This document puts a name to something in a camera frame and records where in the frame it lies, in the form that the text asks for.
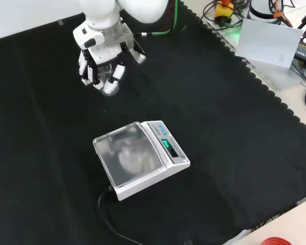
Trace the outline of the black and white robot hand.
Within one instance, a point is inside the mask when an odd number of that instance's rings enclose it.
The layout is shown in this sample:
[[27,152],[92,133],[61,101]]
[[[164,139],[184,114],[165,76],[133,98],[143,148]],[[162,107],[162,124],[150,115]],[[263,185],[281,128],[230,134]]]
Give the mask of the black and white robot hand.
[[122,18],[103,30],[94,29],[84,21],[73,30],[73,37],[81,49],[78,59],[81,81],[105,96],[117,93],[126,70],[126,55],[138,64],[146,60],[144,50]]

